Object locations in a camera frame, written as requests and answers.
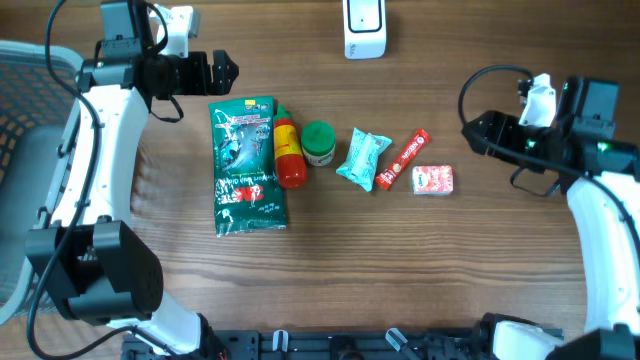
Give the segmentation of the red tissue pack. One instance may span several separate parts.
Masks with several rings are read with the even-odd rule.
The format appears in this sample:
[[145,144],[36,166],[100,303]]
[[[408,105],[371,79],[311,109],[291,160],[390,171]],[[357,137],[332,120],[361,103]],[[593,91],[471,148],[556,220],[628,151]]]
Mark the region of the red tissue pack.
[[453,168],[450,165],[415,166],[411,180],[416,195],[448,195],[454,189]]

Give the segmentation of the red Nescafe stick sachet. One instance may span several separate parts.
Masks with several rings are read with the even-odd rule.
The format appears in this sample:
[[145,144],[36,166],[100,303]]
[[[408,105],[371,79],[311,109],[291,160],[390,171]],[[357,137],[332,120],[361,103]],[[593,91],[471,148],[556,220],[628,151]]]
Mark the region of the red Nescafe stick sachet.
[[392,161],[392,163],[381,173],[379,173],[374,181],[384,190],[389,190],[396,182],[397,178],[408,167],[410,162],[417,156],[422,148],[431,141],[429,133],[419,128],[415,131],[409,143],[404,147],[401,153]]

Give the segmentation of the green lid jar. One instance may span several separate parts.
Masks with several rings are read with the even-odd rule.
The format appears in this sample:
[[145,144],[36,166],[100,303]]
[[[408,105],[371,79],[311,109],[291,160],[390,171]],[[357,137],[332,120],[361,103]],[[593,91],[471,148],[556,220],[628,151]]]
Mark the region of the green lid jar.
[[301,146],[310,165],[328,165],[335,155],[336,136],[333,127],[324,121],[307,124],[302,131]]

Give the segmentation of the red chili sauce bottle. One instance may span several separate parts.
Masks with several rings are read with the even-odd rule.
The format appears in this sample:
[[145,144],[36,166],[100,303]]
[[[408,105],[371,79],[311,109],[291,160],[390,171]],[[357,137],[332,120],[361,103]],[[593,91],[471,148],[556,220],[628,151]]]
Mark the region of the red chili sauce bottle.
[[278,182],[286,189],[306,184],[307,167],[290,113],[278,105],[274,120],[274,158]]

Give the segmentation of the mint green wipes packet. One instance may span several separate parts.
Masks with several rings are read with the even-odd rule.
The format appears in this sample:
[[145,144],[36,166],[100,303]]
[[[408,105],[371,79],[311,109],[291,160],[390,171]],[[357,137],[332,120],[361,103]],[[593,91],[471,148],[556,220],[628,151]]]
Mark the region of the mint green wipes packet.
[[379,156],[392,144],[392,140],[382,135],[365,133],[354,129],[346,160],[336,173],[366,192],[373,188]]

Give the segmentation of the green 3M gloves packet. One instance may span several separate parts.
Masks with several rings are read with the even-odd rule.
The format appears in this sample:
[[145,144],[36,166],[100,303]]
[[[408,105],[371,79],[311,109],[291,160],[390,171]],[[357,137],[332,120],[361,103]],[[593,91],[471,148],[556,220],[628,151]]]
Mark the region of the green 3M gloves packet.
[[275,101],[271,96],[209,105],[214,219],[218,237],[287,225],[275,170]]

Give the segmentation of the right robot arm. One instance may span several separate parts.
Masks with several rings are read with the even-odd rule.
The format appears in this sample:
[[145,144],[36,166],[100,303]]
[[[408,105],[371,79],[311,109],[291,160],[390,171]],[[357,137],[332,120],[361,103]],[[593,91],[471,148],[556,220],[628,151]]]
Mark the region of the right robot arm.
[[583,335],[563,341],[516,317],[488,314],[475,351],[487,359],[636,359],[639,356],[639,149],[615,140],[619,86],[568,78],[560,92],[548,75],[522,69],[519,116],[487,111],[461,133],[473,152],[518,172],[554,171],[576,223],[587,289]]

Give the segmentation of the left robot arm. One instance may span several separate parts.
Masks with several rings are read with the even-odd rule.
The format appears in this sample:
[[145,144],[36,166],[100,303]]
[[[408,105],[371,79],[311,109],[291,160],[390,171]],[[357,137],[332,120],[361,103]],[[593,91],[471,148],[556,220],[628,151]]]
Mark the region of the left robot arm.
[[148,1],[101,4],[103,38],[66,90],[79,118],[64,153],[70,173],[52,215],[29,232],[26,255],[70,320],[126,334],[127,359],[226,359],[206,318],[164,288],[158,257],[131,228],[130,193],[154,100],[227,94],[238,74],[228,55],[193,52],[199,13]]

